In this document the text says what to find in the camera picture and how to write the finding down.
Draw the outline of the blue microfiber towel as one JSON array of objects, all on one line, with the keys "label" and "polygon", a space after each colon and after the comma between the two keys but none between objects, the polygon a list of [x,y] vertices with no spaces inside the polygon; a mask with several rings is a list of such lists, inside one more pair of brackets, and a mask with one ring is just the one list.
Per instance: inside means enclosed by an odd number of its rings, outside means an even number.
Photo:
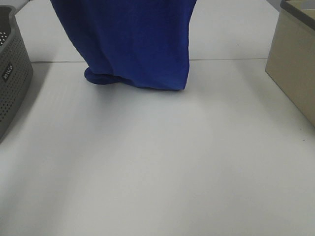
[{"label": "blue microfiber towel", "polygon": [[54,0],[69,40],[98,85],[183,90],[193,0]]}]

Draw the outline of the beige storage box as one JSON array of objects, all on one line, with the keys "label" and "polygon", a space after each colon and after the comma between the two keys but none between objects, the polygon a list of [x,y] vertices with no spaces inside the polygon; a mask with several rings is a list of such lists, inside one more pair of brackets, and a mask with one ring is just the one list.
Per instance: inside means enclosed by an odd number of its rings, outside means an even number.
[{"label": "beige storage box", "polygon": [[315,122],[315,2],[283,0],[265,71]]}]

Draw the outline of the grey perforated plastic basket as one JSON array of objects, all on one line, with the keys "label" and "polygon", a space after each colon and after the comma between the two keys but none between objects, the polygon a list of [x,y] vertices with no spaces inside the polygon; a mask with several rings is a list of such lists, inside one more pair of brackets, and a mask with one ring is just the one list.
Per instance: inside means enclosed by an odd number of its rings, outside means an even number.
[{"label": "grey perforated plastic basket", "polygon": [[16,116],[33,76],[15,14],[16,7],[0,6],[0,136]]}]

